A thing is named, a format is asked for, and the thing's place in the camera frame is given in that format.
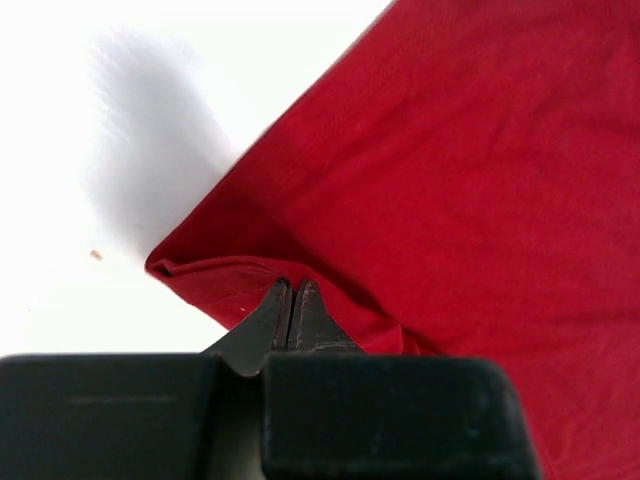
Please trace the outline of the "dark red t-shirt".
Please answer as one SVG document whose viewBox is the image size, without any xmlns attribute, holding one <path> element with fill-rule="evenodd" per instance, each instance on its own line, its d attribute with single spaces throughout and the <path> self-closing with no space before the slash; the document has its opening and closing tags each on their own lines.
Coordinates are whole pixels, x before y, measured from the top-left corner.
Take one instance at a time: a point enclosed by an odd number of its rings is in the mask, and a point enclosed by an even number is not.
<svg viewBox="0 0 640 480">
<path fill-rule="evenodd" d="M 499 363 L 547 478 L 637 478 L 638 3 L 393 3 L 146 270 L 226 328 L 314 279 L 368 352 Z"/>
</svg>

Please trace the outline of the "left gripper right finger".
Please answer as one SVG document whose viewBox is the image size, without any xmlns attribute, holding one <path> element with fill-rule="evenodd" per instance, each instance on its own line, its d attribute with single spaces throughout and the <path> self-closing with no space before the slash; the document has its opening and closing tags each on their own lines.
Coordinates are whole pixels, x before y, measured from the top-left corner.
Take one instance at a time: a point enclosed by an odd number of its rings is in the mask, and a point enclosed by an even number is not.
<svg viewBox="0 0 640 480">
<path fill-rule="evenodd" d="M 366 354 L 319 286 L 279 280 L 261 369 L 261 466 L 269 479 L 539 479 L 523 408 L 481 358 Z"/>
</svg>

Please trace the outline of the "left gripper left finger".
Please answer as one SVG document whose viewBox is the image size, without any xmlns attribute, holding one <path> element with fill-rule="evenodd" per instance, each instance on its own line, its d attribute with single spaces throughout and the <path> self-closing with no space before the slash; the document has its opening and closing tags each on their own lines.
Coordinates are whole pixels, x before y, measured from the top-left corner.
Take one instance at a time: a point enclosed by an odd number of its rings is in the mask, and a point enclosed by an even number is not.
<svg viewBox="0 0 640 480">
<path fill-rule="evenodd" d="M 258 375 L 291 307 L 291 286 L 280 279 L 200 353 L 4 358 L 2 477 L 201 478 L 222 398 Z"/>
</svg>

